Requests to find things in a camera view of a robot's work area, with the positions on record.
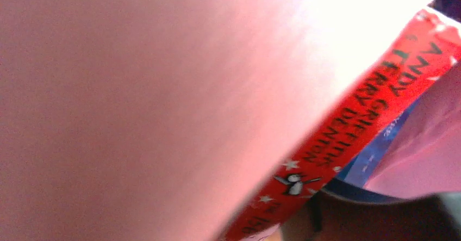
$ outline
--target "penguin illustration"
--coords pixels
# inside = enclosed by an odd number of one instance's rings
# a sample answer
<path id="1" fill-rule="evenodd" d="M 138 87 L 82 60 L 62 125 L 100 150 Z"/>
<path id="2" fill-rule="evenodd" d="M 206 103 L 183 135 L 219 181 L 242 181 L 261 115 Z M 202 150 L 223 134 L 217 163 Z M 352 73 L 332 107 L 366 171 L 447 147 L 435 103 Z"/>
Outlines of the penguin illustration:
<path id="1" fill-rule="evenodd" d="M 274 178 L 287 186 L 286 191 L 283 193 L 284 195 L 292 195 L 296 196 L 301 194 L 302 188 L 304 184 L 312 183 L 319 181 L 321 178 L 314 178 L 312 180 L 302 181 L 301 179 L 305 177 L 305 175 L 301 174 L 288 174 L 285 178 L 275 176 Z"/>

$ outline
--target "cartoon illustration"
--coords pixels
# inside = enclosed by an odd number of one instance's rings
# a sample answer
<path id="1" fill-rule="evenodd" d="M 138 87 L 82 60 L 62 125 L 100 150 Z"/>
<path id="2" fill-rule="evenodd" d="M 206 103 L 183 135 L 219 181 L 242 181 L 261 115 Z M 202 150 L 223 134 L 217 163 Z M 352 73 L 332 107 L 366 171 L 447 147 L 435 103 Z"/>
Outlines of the cartoon illustration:
<path id="1" fill-rule="evenodd" d="M 274 178 L 287 186 L 286 191 L 283 193 L 284 195 L 292 195 L 296 196 L 301 194 L 302 188 L 304 184 L 312 183 L 319 181 L 321 178 L 314 178 L 312 180 L 302 181 L 301 179 L 305 177 L 305 175 L 301 174 L 288 174 L 285 178 L 275 176 Z"/>

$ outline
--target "white star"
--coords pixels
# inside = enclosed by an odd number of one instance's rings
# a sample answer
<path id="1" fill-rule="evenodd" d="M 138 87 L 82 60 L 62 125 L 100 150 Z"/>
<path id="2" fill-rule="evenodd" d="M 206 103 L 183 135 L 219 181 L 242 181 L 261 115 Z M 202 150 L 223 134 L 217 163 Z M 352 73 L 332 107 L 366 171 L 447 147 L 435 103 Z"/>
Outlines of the white star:
<path id="1" fill-rule="evenodd" d="M 283 164 L 286 167 L 286 170 L 290 169 L 299 169 L 300 167 L 298 166 L 299 160 L 291 160 L 288 159 L 285 164 Z"/>
<path id="2" fill-rule="evenodd" d="M 315 193 L 317 193 L 317 190 L 314 190 L 314 189 L 311 189 L 311 188 L 308 188 L 307 190 L 308 190 L 311 194 L 313 194 L 313 195 L 314 195 Z"/>
<path id="3" fill-rule="evenodd" d="M 423 15 L 421 15 L 421 14 L 417 14 L 417 15 L 416 15 L 416 19 L 417 19 L 418 21 L 422 21 L 422 20 L 425 19 L 425 17 L 424 17 Z"/>
<path id="4" fill-rule="evenodd" d="M 451 66 L 455 65 L 456 63 L 458 63 L 458 61 L 457 61 L 453 56 L 450 56 L 450 62 L 451 62 Z"/>
<path id="5" fill-rule="evenodd" d="M 444 24 L 438 24 L 436 27 L 435 27 L 435 31 L 436 32 L 442 32 L 446 29 L 446 26 Z"/>
<path id="6" fill-rule="evenodd" d="M 260 196 L 259 197 L 259 202 L 264 202 L 264 203 L 268 203 L 269 201 L 273 200 L 273 198 L 271 198 L 270 196 L 268 195 L 265 195 L 265 196 Z"/>
<path id="7" fill-rule="evenodd" d="M 434 76 L 434 77 L 429 77 L 427 78 L 429 81 L 437 81 L 440 78 L 440 76 Z"/>
<path id="8" fill-rule="evenodd" d="M 251 202 L 250 207 L 252 207 L 252 208 L 258 208 L 258 204 L 256 204 L 255 202 Z"/>

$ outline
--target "pink surface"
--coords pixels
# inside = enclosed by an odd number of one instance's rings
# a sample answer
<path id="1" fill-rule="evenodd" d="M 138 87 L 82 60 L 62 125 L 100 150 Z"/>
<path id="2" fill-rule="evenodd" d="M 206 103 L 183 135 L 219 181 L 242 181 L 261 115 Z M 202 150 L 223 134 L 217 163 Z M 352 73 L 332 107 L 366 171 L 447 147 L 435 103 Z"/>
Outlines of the pink surface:
<path id="1" fill-rule="evenodd" d="M 366 188 L 398 197 L 461 191 L 461 66 L 421 98 Z"/>

